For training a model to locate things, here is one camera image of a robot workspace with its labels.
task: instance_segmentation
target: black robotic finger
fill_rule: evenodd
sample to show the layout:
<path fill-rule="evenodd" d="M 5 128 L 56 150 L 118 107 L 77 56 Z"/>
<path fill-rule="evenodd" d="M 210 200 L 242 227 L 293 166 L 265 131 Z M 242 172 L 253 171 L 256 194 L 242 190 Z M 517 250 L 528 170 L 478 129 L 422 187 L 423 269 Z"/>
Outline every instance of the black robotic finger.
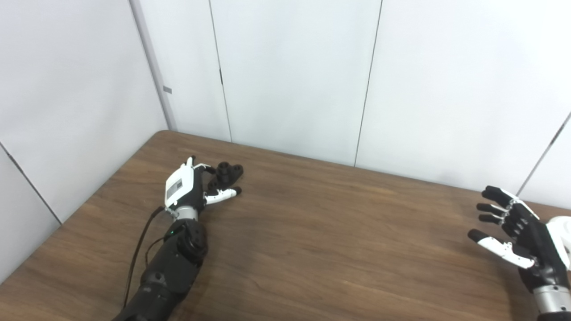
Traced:
<path fill-rule="evenodd" d="M 494 224 L 498 224 L 498 225 L 500 225 L 500 224 L 502 223 L 502 221 L 503 221 L 503 220 L 501 219 L 501 217 L 498 217 L 498 216 L 495 216 L 495 215 L 492 215 L 492 214 L 480 214 L 480 215 L 478 216 L 478 219 L 479 219 L 481 222 L 494 223 Z"/>
<path fill-rule="evenodd" d="M 482 212 L 489 212 L 497 216 L 502 216 L 506 211 L 499 207 L 492 204 L 485 204 L 485 203 L 478 203 L 476 208 Z"/>
<path fill-rule="evenodd" d="M 504 220 L 504 223 L 501 225 L 501 229 L 514 240 L 517 240 L 518 236 L 521 234 L 521 230 L 513 222 L 507 219 Z"/>
<path fill-rule="evenodd" d="M 510 210 L 510 214 L 518 217 L 524 223 L 538 220 L 537 215 L 525 203 L 515 203 Z"/>
<path fill-rule="evenodd" d="M 486 189 L 482 192 L 482 197 L 493 200 L 503 207 L 507 207 L 509 202 L 516 198 L 510 192 L 494 186 L 486 186 Z"/>

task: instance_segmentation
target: robotic hand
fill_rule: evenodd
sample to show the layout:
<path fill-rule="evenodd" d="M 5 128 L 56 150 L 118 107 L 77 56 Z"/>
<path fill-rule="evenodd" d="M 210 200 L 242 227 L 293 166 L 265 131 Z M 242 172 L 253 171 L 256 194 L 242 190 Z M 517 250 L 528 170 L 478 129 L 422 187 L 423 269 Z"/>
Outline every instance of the robotic hand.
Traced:
<path fill-rule="evenodd" d="M 198 215 L 206 205 L 222 202 L 242 192 L 240 187 L 230 187 L 243 173 L 240 165 L 230 166 L 227 162 L 222 162 L 214 169 L 202 163 L 194 165 L 194 159 L 194 156 L 190 156 L 167 179 L 164 205 L 174 219 L 198 220 Z M 208 184 L 212 188 L 206 192 L 202 187 L 204 171 L 216 174 L 218 179 Z"/>
<path fill-rule="evenodd" d="M 518 197 L 488 186 L 482 196 L 500 206 L 479 203 L 482 222 L 495 223 L 515 243 L 496 239 L 472 229 L 474 242 L 519 267 L 521 280 L 537 302 L 538 321 L 571 320 L 571 295 L 567 269 L 569 257 L 558 229 L 540 222 L 539 217 Z"/>
<path fill-rule="evenodd" d="M 194 159 L 190 157 L 167 179 L 164 209 L 171 214 L 174 223 L 165 233 L 163 245 L 143 272 L 139 289 L 128 304 L 127 286 L 123 310 L 113 321 L 167 321 L 190 291 L 208 253 L 206 230 L 198 222 L 200 212 L 209 204 L 241 193 L 240 187 L 230 187 L 243 173 L 240 165 L 222 162 L 214 169 L 206 164 L 194 165 Z M 202 183 L 204 171 L 216 174 L 206 191 Z M 161 207 L 151 215 L 134 259 L 148 225 L 162 210 Z"/>

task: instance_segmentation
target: robot finger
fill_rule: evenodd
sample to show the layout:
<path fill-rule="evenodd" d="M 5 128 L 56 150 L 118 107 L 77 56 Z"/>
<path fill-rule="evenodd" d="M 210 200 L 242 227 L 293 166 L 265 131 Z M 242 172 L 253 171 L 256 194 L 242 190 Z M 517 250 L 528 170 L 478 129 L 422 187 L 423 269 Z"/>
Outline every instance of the robot finger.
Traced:
<path fill-rule="evenodd" d="M 534 218 L 539 219 L 539 217 L 532 211 L 532 209 L 519 199 L 513 203 L 510 213 L 513 213 L 517 217 L 527 221 Z"/>
<path fill-rule="evenodd" d="M 493 200 L 502 207 L 508 207 L 514 199 L 517 199 L 512 193 L 494 186 L 486 186 L 486 189 L 482 192 L 482 196 Z"/>
<path fill-rule="evenodd" d="M 206 205 L 222 202 L 234 196 L 240 195 L 242 189 L 238 186 L 225 190 L 210 190 L 206 192 Z"/>
<path fill-rule="evenodd" d="M 507 213 L 504 208 L 492 204 L 478 203 L 476 208 L 482 212 L 492 213 L 494 216 L 504 216 Z"/>
<path fill-rule="evenodd" d="M 478 216 L 478 219 L 481 222 L 494 223 L 494 224 L 498 224 L 498 225 L 501 225 L 504 221 L 501 217 L 495 216 L 493 214 L 480 214 Z"/>
<path fill-rule="evenodd" d="M 521 268 L 530 268 L 535 265 L 536 261 L 531 255 L 529 255 L 529 252 L 526 249 L 513 245 L 511 242 L 498 240 L 476 229 L 470 230 L 470 232 L 468 232 L 468 237 L 478 243 L 481 247 L 498 255 L 511 264 L 517 265 Z"/>

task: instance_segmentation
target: wood grain surface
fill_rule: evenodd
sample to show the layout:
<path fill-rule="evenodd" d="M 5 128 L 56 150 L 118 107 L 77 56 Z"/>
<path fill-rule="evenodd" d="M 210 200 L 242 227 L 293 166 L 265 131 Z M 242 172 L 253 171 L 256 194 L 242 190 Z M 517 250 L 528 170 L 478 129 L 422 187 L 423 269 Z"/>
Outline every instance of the wood grain surface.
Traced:
<path fill-rule="evenodd" d="M 504 237 L 478 222 L 479 193 L 169 131 L 0 286 L 0 320 L 111 320 L 164 182 L 193 154 L 242 164 L 244 192 L 202 213 L 210 253 L 172 321 L 535 320 L 516 269 L 466 237 Z M 160 215 L 143 249 L 169 225 Z"/>

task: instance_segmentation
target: wire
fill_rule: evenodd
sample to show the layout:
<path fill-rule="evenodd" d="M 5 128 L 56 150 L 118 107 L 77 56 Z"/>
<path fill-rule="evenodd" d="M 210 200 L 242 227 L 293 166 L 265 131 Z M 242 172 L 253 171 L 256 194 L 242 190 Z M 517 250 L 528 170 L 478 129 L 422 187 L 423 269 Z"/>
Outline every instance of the wire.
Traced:
<path fill-rule="evenodd" d="M 147 234 L 147 230 L 149 225 L 151 225 L 152 220 L 159 215 L 160 212 L 164 210 L 164 207 L 159 206 L 148 218 L 147 224 L 145 224 L 143 232 L 141 232 L 141 236 L 139 238 L 139 243 L 137 243 L 137 247 L 135 248 L 135 253 L 133 253 L 133 258 L 131 259 L 131 266 L 129 267 L 129 273 L 127 275 L 127 286 L 125 288 L 125 298 L 123 300 L 123 308 L 127 306 L 127 300 L 129 298 L 129 288 L 131 287 L 131 279 L 133 277 L 133 269 L 135 268 L 135 262 L 137 261 L 137 255 L 139 254 L 139 250 L 141 248 L 141 244 L 143 243 L 143 239 L 145 234 Z"/>
<path fill-rule="evenodd" d="M 152 242 L 151 245 L 148 246 L 148 249 L 147 249 L 147 251 L 146 251 L 145 254 L 144 254 L 144 265 L 145 265 L 145 266 L 148 266 L 148 252 L 152 249 L 152 247 L 153 247 L 155 244 L 159 243 L 159 242 L 162 241 L 163 239 L 164 239 L 164 238 L 159 238 L 159 239 L 157 239 L 156 241 Z"/>

